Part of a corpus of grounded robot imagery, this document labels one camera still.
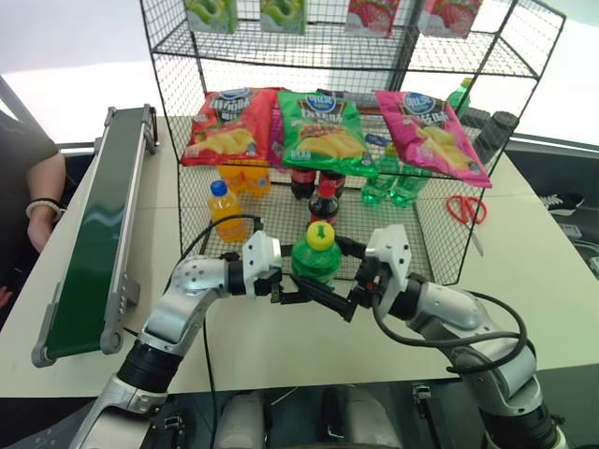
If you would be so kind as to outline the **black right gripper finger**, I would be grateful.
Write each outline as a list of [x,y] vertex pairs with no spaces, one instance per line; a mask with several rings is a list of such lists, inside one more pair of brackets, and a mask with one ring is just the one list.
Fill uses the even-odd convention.
[[308,277],[292,274],[291,279],[298,287],[298,292],[310,301],[315,301],[331,311],[335,311],[347,323],[352,321],[358,305],[355,300],[343,297],[327,284]]
[[344,256],[363,257],[365,254],[366,245],[354,239],[337,236],[335,241]]

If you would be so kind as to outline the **bare person hand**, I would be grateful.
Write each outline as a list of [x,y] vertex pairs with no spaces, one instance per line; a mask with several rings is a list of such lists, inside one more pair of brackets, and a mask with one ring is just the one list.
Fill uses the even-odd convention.
[[59,220],[57,212],[50,208],[38,207],[31,213],[27,235],[38,253],[42,253]]

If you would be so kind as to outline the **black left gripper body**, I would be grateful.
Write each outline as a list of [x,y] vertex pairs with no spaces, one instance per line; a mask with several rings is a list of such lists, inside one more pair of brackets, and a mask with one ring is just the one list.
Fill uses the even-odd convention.
[[282,287],[283,273],[280,268],[262,271],[255,280],[257,297],[270,297],[271,303],[280,303],[284,296]]

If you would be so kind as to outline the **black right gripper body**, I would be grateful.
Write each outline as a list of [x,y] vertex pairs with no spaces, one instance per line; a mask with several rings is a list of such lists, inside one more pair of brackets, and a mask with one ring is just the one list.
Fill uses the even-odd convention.
[[374,302],[379,303],[391,279],[391,269],[387,262],[375,257],[366,257],[358,267],[351,288],[351,300],[364,309],[369,309]]

